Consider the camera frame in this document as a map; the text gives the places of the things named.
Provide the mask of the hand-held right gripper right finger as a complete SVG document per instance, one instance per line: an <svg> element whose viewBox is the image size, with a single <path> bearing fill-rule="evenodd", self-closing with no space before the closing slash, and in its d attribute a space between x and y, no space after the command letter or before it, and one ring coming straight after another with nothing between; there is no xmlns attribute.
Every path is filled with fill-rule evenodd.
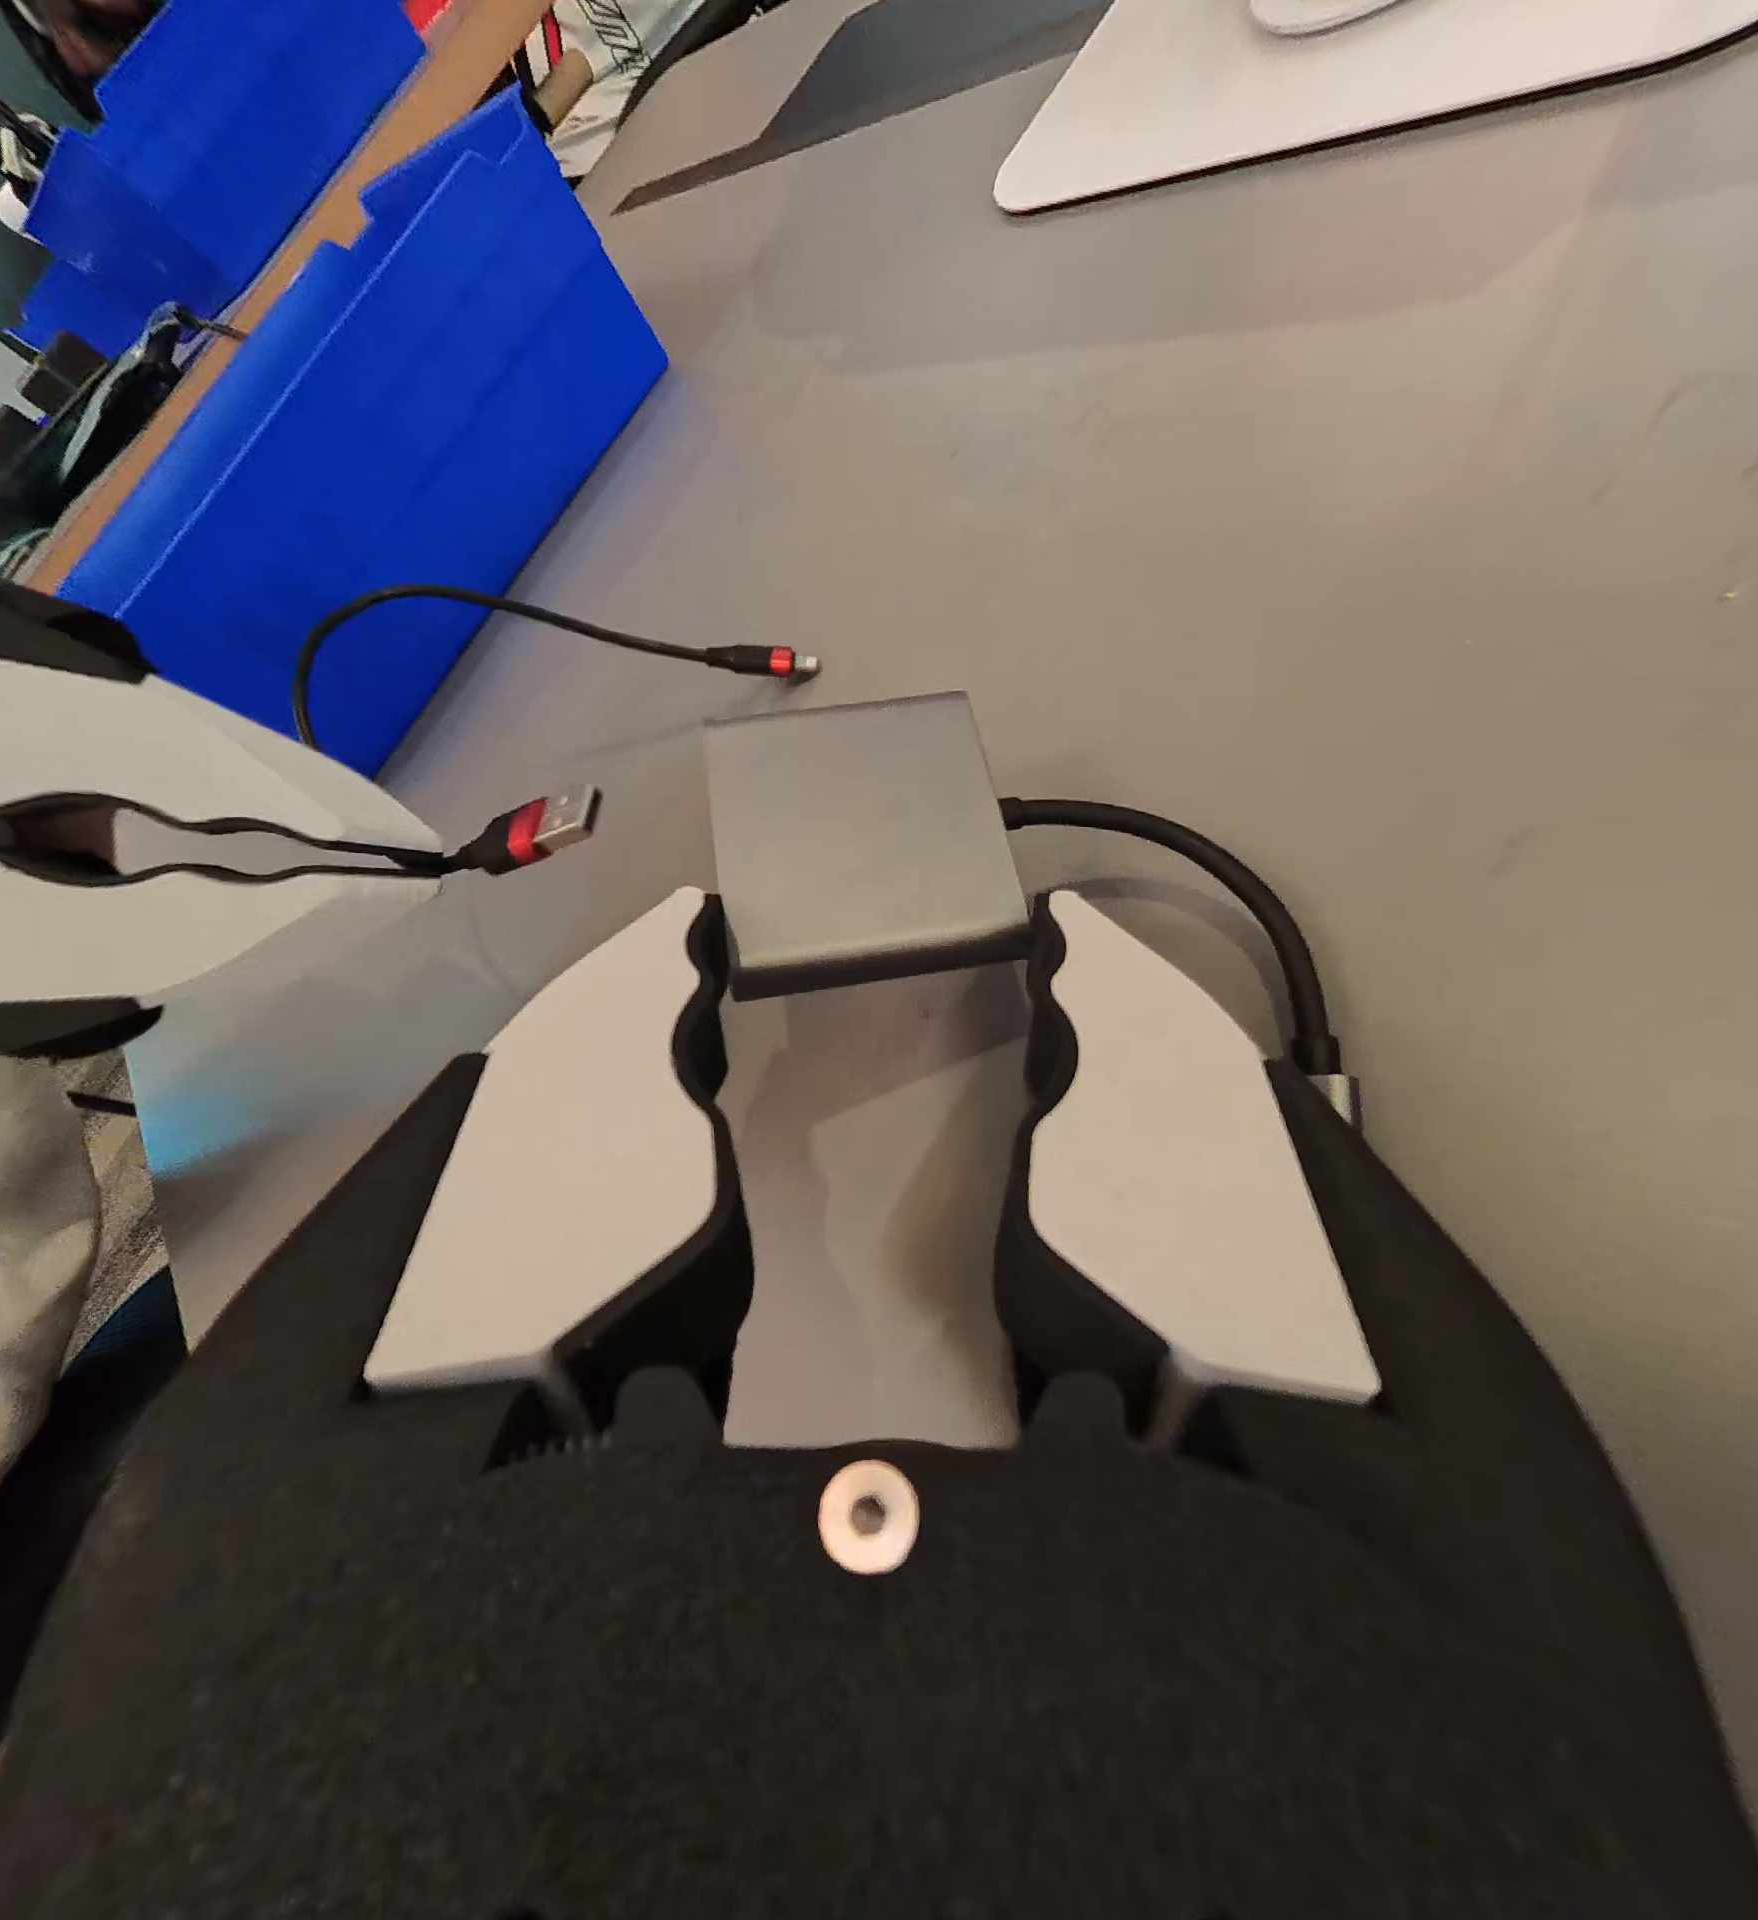
<svg viewBox="0 0 1758 1920"><path fill-rule="evenodd" d="M1090 902L1049 911L1076 1061L1033 1138L1039 1243L1165 1342L1152 1382L1370 1404L1381 1375L1258 1044Z"/></svg>

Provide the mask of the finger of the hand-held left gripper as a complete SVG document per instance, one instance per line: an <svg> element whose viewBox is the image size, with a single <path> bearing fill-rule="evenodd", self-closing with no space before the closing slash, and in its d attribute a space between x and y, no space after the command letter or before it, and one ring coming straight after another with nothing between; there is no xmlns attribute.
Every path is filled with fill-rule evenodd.
<svg viewBox="0 0 1758 1920"><path fill-rule="evenodd" d="M129 683L0 660L0 810L121 802L176 824L260 823L315 845L441 851L353 768L157 676Z"/></svg>
<svg viewBox="0 0 1758 1920"><path fill-rule="evenodd" d="M163 859L129 877L0 851L0 1038L76 1038L165 1011L203 982L323 969L436 899L446 851L286 842Z"/></svg>

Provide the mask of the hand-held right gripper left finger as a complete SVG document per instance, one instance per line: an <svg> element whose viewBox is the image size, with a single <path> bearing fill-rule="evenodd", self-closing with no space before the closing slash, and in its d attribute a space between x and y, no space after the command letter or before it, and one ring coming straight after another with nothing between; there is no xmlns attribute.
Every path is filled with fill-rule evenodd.
<svg viewBox="0 0 1758 1920"><path fill-rule="evenodd" d="M372 1392L652 1368L727 1400L752 1302L722 902L682 888L560 971L484 1048L365 1363Z"/></svg>

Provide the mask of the blue storage bin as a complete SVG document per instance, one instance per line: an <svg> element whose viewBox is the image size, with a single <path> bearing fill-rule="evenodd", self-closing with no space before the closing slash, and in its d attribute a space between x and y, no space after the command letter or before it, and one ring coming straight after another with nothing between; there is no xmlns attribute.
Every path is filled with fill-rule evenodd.
<svg viewBox="0 0 1758 1920"><path fill-rule="evenodd" d="M172 1L65 131L26 236L51 260L15 332L107 356L163 305L243 297L405 91L425 41L398 1Z"/></svg>
<svg viewBox="0 0 1758 1920"><path fill-rule="evenodd" d="M60 595L294 736L300 645L408 585L506 595L668 370L513 95L364 194Z"/></svg>

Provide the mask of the grey usb hub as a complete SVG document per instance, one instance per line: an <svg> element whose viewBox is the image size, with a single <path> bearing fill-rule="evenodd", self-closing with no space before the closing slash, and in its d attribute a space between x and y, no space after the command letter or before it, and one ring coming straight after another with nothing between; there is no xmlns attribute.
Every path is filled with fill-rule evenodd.
<svg viewBox="0 0 1758 1920"><path fill-rule="evenodd" d="M1281 974L1294 1066L1361 1125L1314 954L1276 890L1155 813L998 795L968 696L710 721L703 768L734 998L1024 958L1033 910L1010 835L1110 833L1177 854L1256 924Z"/></svg>

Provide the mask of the black device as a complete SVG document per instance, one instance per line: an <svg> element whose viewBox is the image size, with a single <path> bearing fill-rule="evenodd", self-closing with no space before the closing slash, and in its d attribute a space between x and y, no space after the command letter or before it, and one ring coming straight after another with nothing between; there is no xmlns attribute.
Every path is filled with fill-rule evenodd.
<svg viewBox="0 0 1758 1920"><path fill-rule="evenodd" d="M249 335L165 302L117 356L73 332L58 332L40 352L23 384L39 416L0 407L0 572L46 540L146 431L181 380L180 352L199 336L243 342Z"/></svg>

